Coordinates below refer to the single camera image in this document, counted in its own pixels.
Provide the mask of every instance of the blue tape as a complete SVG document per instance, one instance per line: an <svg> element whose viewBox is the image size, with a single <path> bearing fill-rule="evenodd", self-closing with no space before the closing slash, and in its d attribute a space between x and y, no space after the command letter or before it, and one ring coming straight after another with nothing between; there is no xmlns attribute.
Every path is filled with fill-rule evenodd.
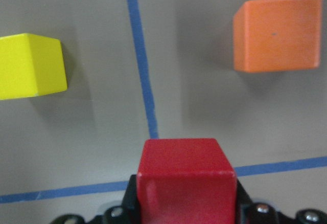
<svg viewBox="0 0 327 224"><path fill-rule="evenodd" d="M139 78L143 93L145 112L148 120L150 138L158 138L157 119L155 116L154 98L151 90L147 52L143 37L143 28L137 0L127 0L132 27L134 47L138 65Z"/></svg>
<svg viewBox="0 0 327 224"><path fill-rule="evenodd" d="M238 177L251 176L257 174L269 174L286 172L293 170L312 169L327 166L327 156L312 159L302 159L290 162L279 162L272 164L259 164L251 166L236 167L235 171ZM45 190L38 192L27 192L0 196L0 204L8 204L23 201L34 201L51 199L58 197L69 197L84 194L103 193L123 191L126 189L128 182L111 182L103 184L94 184L79 187L67 187L53 190Z"/></svg>

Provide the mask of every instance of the orange block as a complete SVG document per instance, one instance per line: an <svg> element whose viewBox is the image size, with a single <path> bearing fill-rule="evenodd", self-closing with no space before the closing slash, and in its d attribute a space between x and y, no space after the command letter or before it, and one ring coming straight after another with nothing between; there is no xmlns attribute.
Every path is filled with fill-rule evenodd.
<svg viewBox="0 0 327 224"><path fill-rule="evenodd" d="M234 68L275 72L317 68L322 0L251 0L233 18Z"/></svg>

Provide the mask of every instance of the yellow cube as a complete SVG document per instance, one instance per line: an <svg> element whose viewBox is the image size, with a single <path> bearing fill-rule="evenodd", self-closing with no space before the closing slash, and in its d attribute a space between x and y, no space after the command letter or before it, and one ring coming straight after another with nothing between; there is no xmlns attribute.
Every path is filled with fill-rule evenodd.
<svg viewBox="0 0 327 224"><path fill-rule="evenodd" d="M59 40L29 33L0 37L0 100L66 89Z"/></svg>

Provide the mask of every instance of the red block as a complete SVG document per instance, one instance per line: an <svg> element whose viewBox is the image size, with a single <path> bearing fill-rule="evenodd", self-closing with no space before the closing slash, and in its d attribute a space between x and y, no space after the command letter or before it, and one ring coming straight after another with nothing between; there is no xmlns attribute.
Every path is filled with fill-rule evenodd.
<svg viewBox="0 0 327 224"><path fill-rule="evenodd" d="M157 139L137 173L142 224L234 224L237 177L215 139Z"/></svg>

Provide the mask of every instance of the metal bolt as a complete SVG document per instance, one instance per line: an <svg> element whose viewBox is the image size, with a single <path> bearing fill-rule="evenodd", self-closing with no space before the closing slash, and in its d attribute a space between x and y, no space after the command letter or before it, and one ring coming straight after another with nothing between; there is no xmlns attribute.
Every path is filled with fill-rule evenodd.
<svg viewBox="0 0 327 224"><path fill-rule="evenodd" d="M313 212L313 211L307 211L305 213L305 218L308 221L313 221L313 222L317 222L319 221L319 216L317 213Z"/></svg>
<svg viewBox="0 0 327 224"><path fill-rule="evenodd" d="M269 206L266 204L258 204L256 206L256 210L260 213L268 213L269 212Z"/></svg>
<svg viewBox="0 0 327 224"><path fill-rule="evenodd" d="M77 224L77 218L76 217L71 217L65 220L63 224Z"/></svg>
<svg viewBox="0 0 327 224"><path fill-rule="evenodd" d="M123 213L123 208L122 207L116 207L111 211L111 217L118 217L121 216Z"/></svg>

